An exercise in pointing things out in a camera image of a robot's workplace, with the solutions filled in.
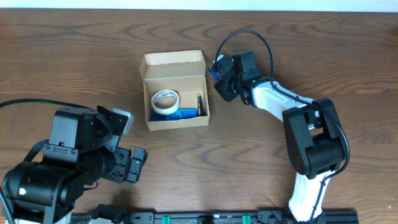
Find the blue plastic case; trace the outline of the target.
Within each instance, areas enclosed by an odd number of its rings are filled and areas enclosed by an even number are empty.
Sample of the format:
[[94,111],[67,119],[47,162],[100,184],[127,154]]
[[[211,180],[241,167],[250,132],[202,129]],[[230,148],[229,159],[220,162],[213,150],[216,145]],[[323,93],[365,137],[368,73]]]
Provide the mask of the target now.
[[158,113],[154,113],[152,115],[153,121],[173,121],[180,119],[190,119],[195,118],[197,116],[197,110],[195,108],[184,108],[178,109],[176,112],[168,115],[162,115]]

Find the blue ballpoint pen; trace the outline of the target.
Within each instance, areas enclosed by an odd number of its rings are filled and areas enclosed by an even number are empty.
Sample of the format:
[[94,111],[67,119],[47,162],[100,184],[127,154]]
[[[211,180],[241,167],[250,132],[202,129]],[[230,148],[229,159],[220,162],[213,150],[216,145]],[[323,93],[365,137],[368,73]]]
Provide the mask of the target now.
[[209,68],[208,71],[212,74],[212,76],[218,80],[221,81],[222,78],[217,74],[217,72],[213,68]]

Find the cardboard box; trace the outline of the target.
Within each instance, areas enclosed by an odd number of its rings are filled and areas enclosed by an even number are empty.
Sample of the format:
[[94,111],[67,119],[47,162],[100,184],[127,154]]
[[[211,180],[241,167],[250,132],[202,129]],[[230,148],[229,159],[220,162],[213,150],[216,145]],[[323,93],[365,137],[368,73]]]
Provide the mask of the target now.
[[[151,131],[175,128],[207,126],[210,122],[206,76],[206,63],[201,50],[151,53],[143,56],[139,67],[144,87],[145,120]],[[197,94],[201,94],[203,115],[190,119],[153,121],[155,111],[152,96],[160,90],[176,91],[180,97],[180,108],[197,109]],[[163,98],[159,104],[166,103]]]

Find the white masking tape roll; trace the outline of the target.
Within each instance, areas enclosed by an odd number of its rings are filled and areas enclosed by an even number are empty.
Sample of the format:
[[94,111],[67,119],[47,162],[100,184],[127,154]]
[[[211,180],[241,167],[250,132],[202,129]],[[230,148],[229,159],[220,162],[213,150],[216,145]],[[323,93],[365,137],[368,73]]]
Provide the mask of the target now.
[[[159,104],[159,101],[163,98],[172,98],[173,101],[167,100],[166,103]],[[180,97],[176,91],[160,90],[152,96],[151,105],[157,114],[170,115],[180,108]]]

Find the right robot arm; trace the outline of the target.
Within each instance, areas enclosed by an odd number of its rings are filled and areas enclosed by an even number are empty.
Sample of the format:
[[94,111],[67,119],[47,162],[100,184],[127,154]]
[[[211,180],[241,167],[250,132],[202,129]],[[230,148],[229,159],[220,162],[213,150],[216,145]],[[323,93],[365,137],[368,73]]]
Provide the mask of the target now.
[[252,51],[219,55],[209,71],[225,101],[240,97],[245,105],[282,121],[288,157],[296,171],[285,221],[317,221],[330,179],[343,172],[350,159],[348,139],[333,102],[302,97],[280,86],[272,76],[263,77]]

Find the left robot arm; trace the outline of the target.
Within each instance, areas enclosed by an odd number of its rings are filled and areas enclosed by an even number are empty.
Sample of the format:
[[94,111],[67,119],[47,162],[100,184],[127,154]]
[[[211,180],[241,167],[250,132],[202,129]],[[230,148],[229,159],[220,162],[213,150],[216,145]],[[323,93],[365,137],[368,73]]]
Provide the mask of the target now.
[[100,179],[135,184],[147,152],[118,146],[133,119],[127,111],[102,106],[57,110],[49,139],[38,142],[3,179],[9,221],[57,223]]

